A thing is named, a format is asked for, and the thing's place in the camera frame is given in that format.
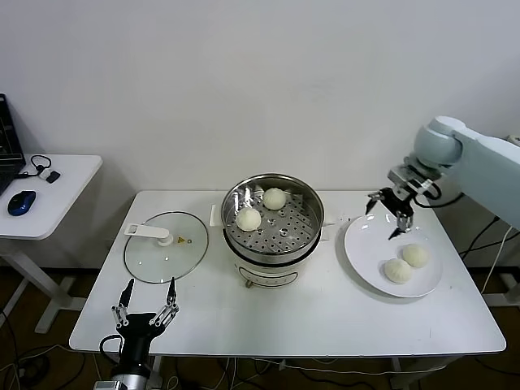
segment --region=pot handle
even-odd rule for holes
[[[129,223],[124,229],[124,235],[157,238],[157,243],[161,246],[168,246],[173,242],[173,236],[168,229],[138,223]]]

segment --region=perforated steamer tray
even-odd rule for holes
[[[269,210],[263,205],[264,192],[272,188],[281,189],[287,197],[280,210]],[[236,215],[243,207],[260,213],[262,222],[256,231],[244,232],[237,227]],[[265,174],[235,186],[224,198],[221,218],[231,245],[243,255],[256,261],[258,256],[264,256],[260,261],[284,262],[302,256],[316,241],[323,225],[323,204],[318,194],[302,181]]]

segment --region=steamed bun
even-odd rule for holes
[[[392,282],[404,284],[412,278],[412,267],[400,258],[393,258],[384,263],[384,274]]]
[[[262,223],[260,213],[251,207],[244,207],[236,215],[236,225],[244,232],[258,229],[260,223]]]
[[[430,254],[421,245],[410,244],[407,245],[402,252],[403,260],[409,263],[412,267],[422,268],[428,264]]]
[[[263,194],[263,205],[269,210],[279,210],[285,206],[285,192],[279,188],[269,188]]]

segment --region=computer mouse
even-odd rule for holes
[[[29,211],[35,199],[36,193],[34,191],[17,193],[7,204],[7,212],[15,217],[24,215]]]

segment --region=metal rim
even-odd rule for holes
[[[290,267],[290,266],[293,266],[295,264],[298,264],[299,262],[303,262],[307,257],[309,257],[313,252],[314,250],[316,249],[316,247],[318,246],[319,244],[319,241],[321,239],[321,235],[322,235],[322,229],[319,229],[318,231],[318,237],[316,238],[316,241],[310,246],[309,250],[307,250],[304,254],[302,254],[299,258],[296,258],[294,260],[291,260],[290,262],[278,262],[278,263],[268,263],[268,262],[257,262],[255,260],[252,260],[250,258],[247,258],[245,255],[243,255],[242,253],[240,253],[232,244],[231,242],[229,241],[229,238],[228,238],[228,234],[226,233],[226,230],[223,229],[222,230],[223,232],[223,236],[224,236],[224,240],[226,241],[226,244],[227,246],[229,247],[229,249],[236,255],[238,256],[239,258],[241,258],[242,260],[244,260],[245,262],[248,262],[249,264],[253,264],[254,266],[257,266],[257,267],[263,267],[263,268],[283,268],[283,267]]]
[[[322,225],[323,225],[323,221],[324,221],[324,218],[325,218],[325,212],[324,212],[324,208],[323,208],[323,203],[322,203],[322,200],[321,198],[319,197],[318,193],[316,193],[316,191],[314,191],[314,189],[312,187],[310,187],[307,183],[305,183],[304,181],[296,178],[296,177],[292,177],[290,175],[283,175],[283,174],[279,174],[279,173],[264,173],[264,174],[261,174],[261,175],[255,175],[255,176],[251,176],[247,179],[244,179],[242,180],[241,182],[235,184],[233,186],[232,189],[230,189],[229,191],[227,191],[226,195],[224,196],[223,198],[223,204],[225,203],[225,201],[231,196],[231,194],[233,192],[235,192],[240,186],[242,185],[245,185],[245,184],[248,184],[250,183],[251,181],[254,181],[254,180],[258,180],[258,179],[265,179],[265,178],[276,178],[276,179],[284,179],[284,180],[289,180],[289,181],[293,181],[293,182],[296,182],[297,184],[299,184],[300,186],[302,187],[305,187],[307,189],[309,189],[310,193],[312,193],[312,195],[314,196],[314,198],[318,201],[319,205],[320,205],[320,210],[321,210],[321,215],[316,215],[316,217],[318,219],[321,219],[322,220]],[[226,215],[224,215],[224,207],[221,206],[220,208],[220,219],[222,220],[222,222],[224,223],[224,230],[227,231],[228,227],[225,225],[225,221],[226,221]],[[319,227],[319,229],[317,229],[317,231],[314,233],[314,235],[309,239],[309,242],[311,242],[312,240],[315,239],[315,237],[317,235],[321,234],[321,226]],[[262,256],[284,256],[284,255],[289,255],[289,254],[294,254],[300,250],[303,250],[305,248],[307,248],[309,246],[309,244],[307,245],[304,245],[304,246],[301,246],[299,248],[295,248],[295,249],[290,249],[288,250],[287,252],[283,252],[283,253],[274,253],[274,252],[262,252],[261,250],[257,250],[255,248],[250,248],[248,246],[244,246],[241,242],[239,242],[235,237],[233,237],[231,234],[228,234],[228,236],[230,236],[230,240],[232,240],[233,243],[236,243],[238,244],[240,247],[248,250],[249,252],[252,252],[252,253],[255,253],[255,254],[261,254]]]
[[[178,278],[175,278],[175,280],[179,280],[180,278],[184,278],[187,274],[189,274],[191,271],[193,271],[195,268],[197,268],[197,266],[201,263],[202,259],[206,256],[206,252],[208,251],[208,247],[210,246],[210,233],[208,232],[208,228],[206,227],[206,225],[202,222],[202,220],[200,218],[198,218],[196,215],[194,214],[191,214],[191,213],[187,213],[185,211],[165,211],[164,213],[160,213],[160,214],[156,214],[154,215],[153,217],[151,218],[148,218],[145,222],[141,222],[141,224],[143,223],[147,223],[149,221],[151,221],[152,219],[156,218],[156,217],[160,217],[161,215],[166,215],[166,214],[184,214],[184,215],[189,215],[190,217],[194,217],[195,219],[198,220],[198,222],[201,223],[201,225],[204,227],[204,230],[206,231],[206,235],[208,237],[207,241],[206,241],[206,248],[204,249],[204,253],[202,254],[201,258],[199,259],[198,262],[195,263],[195,265],[190,268],[189,270],[187,270],[184,274],[182,274],[181,276],[179,276]],[[167,280],[165,282],[149,282],[148,280],[143,280],[143,279],[140,279],[138,278],[137,276],[135,276],[131,271],[130,269],[128,268],[127,266],[127,246],[128,246],[128,242],[130,242],[130,240],[132,239],[132,237],[130,236],[128,239],[127,239],[127,242],[124,244],[124,250],[123,250],[123,263],[124,263],[124,266],[125,268],[127,269],[127,271],[130,273],[130,275],[132,275],[134,278],[136,278],[137,280],[140,280],[141,282],[145,282],[145,283],[150,283],[150,284],[165,284],[165,283],[170,283],[170,280]]]

